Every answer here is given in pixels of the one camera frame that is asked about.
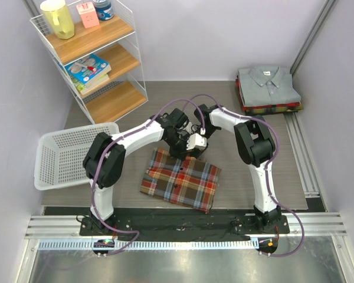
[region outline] cable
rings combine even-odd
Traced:
[[[91,202],[92,202],[92,208],[94,210],[94,213],[96,214],[96,217],[98,218],[98,220],[109,230],[113,231],[113,232],[117,232],[117,233],[122,233],[122,234],[135,234],[135,236],[130,240],[130,242],[128,242],[125,246],[113,251],[113,252],[109,252],[107,253],[106,255],[115,255],[115,254],[118,254],[122,251],[124,251],[128,246],[130,246],[138,237],[139,237],[139,231],[123,231],[123,230],[118,230],[116,228],[113,228],[111,226],[109,226],[107,223],[105,223],[105,221],[101,218],[101,215],[99,214],[99,211],[97,210],[97,207],[96,207],[96,202],[94,200],[94,193],[96,191],[96,184],[97,184],[97,180],[99,178],[99,174],[100,174],[100,171],[101,171],[101,167],[102,167],[102,164],[103,164],[103,160],[105,158],[105,155],[109,152],[109,150],[117,143],[119,142],[120,140],[124,139],[125,137],[129,137],[135,133],[138,133],[144,129],[146,129],[149,125],[151,125],[156,119],[157,117],[160,115],[160,113],[165,109],[167,108],[168,106],[170,106],[171,104],[177,102],[177,101],[186,101],[186,103],[191,103],[195,106],[195,108],[198,110],[199,114],[201,115],[201,119],[202,119],[202,128],[205,129],[205,124],[204,124],[204,116],[203,116],[203,113],[201,111],[201,109],[199,109],[199,107],[191,100],[189,99],[186,99],[186,98],[180,98],[180,99],[176,99],[176,100],[172,100],[171,102],[167,103],[165,106],[163,106],[156,115],[153,116],[153,118],[151,119],[151,121],[139,128],[139,129],[136,129],[136,130],[133,130],[131,131],[130,133],[127,133],[127,134],[124,134],[122,137],[119,137],[118,139],[116,140],[113,140],[105,149],[104,151],[102,152],[101,154],[101,157],[100,157],[100,160],[99,160],[99,163],[97,165],[97,169],[96,169],[96,173],[94,174],[94,178],[93,178],[93,181],[92,181],[92,185],[91,185]]]
[[[257,118],[254,118],[254,117],[249,117],[249,116],[243,116],[243,115],[238,115],[238,114],[235,114],[235,113],[232,113],[226,109],[223,109],[221,107],[221,105],[219,104],[218,100],[216,98],[214,98],[213,96],[209,95],[209,94],[196,94],[195,96],[191,97],[190,100],[193,100],[194,98],[196,97],[199,97],[199,96],[207,96],[209,98],[211,98],[212,100],[215,101],[215,104],[218,106],[218,108],[225,114],[229,115],[229,116],[232,116],[234,118],[237,118],[237,119],[246,119],[246,120],[251,120],[251,121],[256,121],[256,122],[259,122],[261,123],[262,125],[268,127],[268,129],[273,133],[273,136],[275,137],[276,139],[276,151],[274,153],[274,155],[271,157],[271,159],[266,162],[265,164],[265,178],[266,178],[266,188],[267,188],[267,192],[268,194],[270,195],[270,198],[271,200],[276,204],[276,205],[279,205],[281,208],[287,210],[288,212],[290,212],[292,215],[294,215],[294,217],[296,218],[296,220],[298,221],[300,227],[301,227],[301,240],[298,244],[298,246],[291,252],[288,252],[286,254],[267,254],[265,252],[262,252],[263,255],[267,255],[267,256],[272,256],[272,257],[276,257],[276,258],[281,258],[281,257],[284,257],[284,256],[289,256],[289,255],[292,255],[292,254],[295,254],[300,248],[301,246],[303,245],[303,242],[304,242],[304,238],[305,238],[305,232],[304,232],[304,227],[303,227],[303,223],[301,222],[299,216],[297,216],[297,214],[290,208],[282,205],[279,201],[277,201],[276,198],[273,197],[273,194],[271,193],[271,189],[270,189],[270,184],[269,184],[269,178],[268,178],[268,171],[267,171],[267,167],[268,165],[277,157],[278,155],[278,152],[279,152],[279,139],[278,139],[278,135],[276,133],[276,131],[273,129],[273,127],[271,127],[268,123],[266,123],[265,121],[262,121],[260,119],[257,119]],[[182,111],[185,109],[185,107],[188,105],[188,103],[185,103],[184,107],[182,108]]]
[[[276,225],[276,232],[277,232],[277,239],[275,239],[276,242],[279,241],[279,230],[278,230],[278,226]],[[262,241],[259,241],[259,243],[263,243],[263,242],[266,242],[266,241],[272,241],[272,239],[266,239],[266,240],[262,240]]]

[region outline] gray polo shirt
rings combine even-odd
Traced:
[[[288,68],[259,66],[238,70],[244,106],[255,107],[300,102]]]

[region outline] folded shirt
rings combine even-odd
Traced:
[[[241,99],[245,107],[298,103],[288,68],[258,66],[238,70]]]
[[[208,213],[214,202],[220,172],[220,168],[194,157],[181,161],[170,157],[166,150],[156,149],[140,192]]]
[[[293,103],[287,103],[287,104],[262,105],[262,106],[246,107],[246,106],[244,106],[244,100],[242,99],[241,86],[240,86],[240,82],[238,80],[238,76],[236,78],[236,89],[237,89],[238,94],[240,96],[241,109],[243,111],[254,110],[254,109],[275,108],[275,107],[300,107],[300,102],[293,102]]]

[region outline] wooden shelf board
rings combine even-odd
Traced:
[[[69,40],[61,40],[55,34],[49,34],[46,38],[61,62],[67,64],[133,31],[130,25],[115,15],[112,19],[100,21],[100,25],[91,28],[84,28],[82,22],[76,23],[75,36]]]
[[[140,62],[119,44],[116,44],[114,47],[108,48],[97,55],[109,62],[112,68],[112,70],[107,73],[109,80],[92,88],[88,93],[80,94],[81,98],[89,96],[91,93],[102,88],[104,85],[115,80],[117,77],[120,77],[124,73],[140,65]]]
[[[129,81],[89,101],[86,107],[94,122],[113,122],[140,106],[147,99]]]

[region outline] plaid shirt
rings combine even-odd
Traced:
[[[187,157],[170,157],[163,149],[152,153],[140,191],[154,198],[183,205],[206,213],[212,207],[221,169]]]

